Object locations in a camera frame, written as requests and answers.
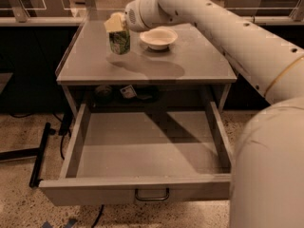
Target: speckled floor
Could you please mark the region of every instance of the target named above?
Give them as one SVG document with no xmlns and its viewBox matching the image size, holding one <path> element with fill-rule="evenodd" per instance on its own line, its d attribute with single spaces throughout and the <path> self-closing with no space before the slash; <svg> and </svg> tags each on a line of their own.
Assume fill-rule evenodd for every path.
<svg viewBox="0 0 304 228">
<path fill-rule="evenodd" d="M 234 144 L 248 114 L 223 113 L 222 119 Z M 49 136 L 41 178 L 56 179 L 63 163 L 60 156 L 60 122 L 52 114 L 32 115 L 16 119 L 0 115 L 1 151 L 39 145 L 45 123 L 57 130 Z M 64 152 L 68 137 L 64 141 Z M 73 227 L 91 227 L 99 206 L 54 206 L 39 190 L 29 188 L 34 159 L 0 163 L 0 227 L 65 227 L 77 219 Z M 227 228 L 229 201 L 195 201 L 148 205 L 106 205 L 96 227 L 201 227 Z"/>
</svg>

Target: bowl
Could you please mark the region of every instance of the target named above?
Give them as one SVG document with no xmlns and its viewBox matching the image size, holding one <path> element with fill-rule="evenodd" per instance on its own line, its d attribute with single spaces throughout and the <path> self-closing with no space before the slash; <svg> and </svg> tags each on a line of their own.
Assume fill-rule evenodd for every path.
<svg viewBox="0 0 304 228">
<path fill-rule="evenodd" d="M 142 32 L 140 38 L 151 49 L 163 50 L 178 39 L 178 34 L 170 28 L 153 28 Z"/>
</svg>

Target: drawer handle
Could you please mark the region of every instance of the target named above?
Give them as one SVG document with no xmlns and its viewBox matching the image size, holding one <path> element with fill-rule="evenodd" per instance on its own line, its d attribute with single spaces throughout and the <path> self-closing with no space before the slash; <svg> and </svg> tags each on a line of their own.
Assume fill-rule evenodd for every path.
<svg viewBox="0 0 304 228">
<path fill-rule="evenodd" d="M 160 198 L 141 198 L 139 196 L 139 189 L 135 189 L 135 199 L 138 201 L 165 201 L 168 200 L 170 197 L 170 190 L 169 188 L 165 189 L 165 196 Z"/>
</svg>

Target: open drawer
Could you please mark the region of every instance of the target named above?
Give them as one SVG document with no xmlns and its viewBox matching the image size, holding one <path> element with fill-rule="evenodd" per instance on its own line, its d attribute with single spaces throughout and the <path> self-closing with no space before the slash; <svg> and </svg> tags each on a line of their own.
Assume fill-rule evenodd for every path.
<svg viewBox="0 0 304 228">
<path fill-rule="evenodd" d="M 55 205 L 228 200 L 228 139 L 208 92 L 194 94 L 199 110 L 93 113 L 82 104 L 60 179 L 39 187 Z"/>
</svg>

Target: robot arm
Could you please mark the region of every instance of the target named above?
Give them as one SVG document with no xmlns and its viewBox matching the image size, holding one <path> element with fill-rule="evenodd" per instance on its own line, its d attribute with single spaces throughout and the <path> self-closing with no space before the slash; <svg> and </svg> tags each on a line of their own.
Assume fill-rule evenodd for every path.
<svg viewBox="0 0 304 228">
<path fill-rule="evenodd" d="M 235 148 L 230 227 L 304 227 L 304 50 L 210 0 L 136 0 L 125 14 L 136 31 L 191 23 L 272 104 Z"/>
<path fill-rule="evenodd" d="M 304 50 L 210 0 L 135 0 L 131 30 L 191 23 L 270 104 L 304 95 Z"/>
</svg>

